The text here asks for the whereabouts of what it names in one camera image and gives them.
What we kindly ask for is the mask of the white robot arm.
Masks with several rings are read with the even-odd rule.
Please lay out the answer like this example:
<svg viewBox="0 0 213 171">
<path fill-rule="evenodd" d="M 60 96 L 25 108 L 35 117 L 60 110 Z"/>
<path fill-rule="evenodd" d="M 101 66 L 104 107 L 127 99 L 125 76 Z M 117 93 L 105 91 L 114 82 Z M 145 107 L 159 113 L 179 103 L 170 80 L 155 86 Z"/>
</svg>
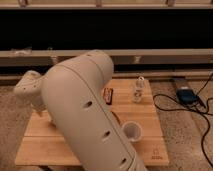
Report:
<svg viewBox="0 0 213 171">
<path fill-rule="evenodd" d="M 26 72 L 14 93 L 48 111 L 85 171 L 148 171 L 101 95 L 113 72 L 112 59 L 92 50 L 44 75 Z"/>
</svg>

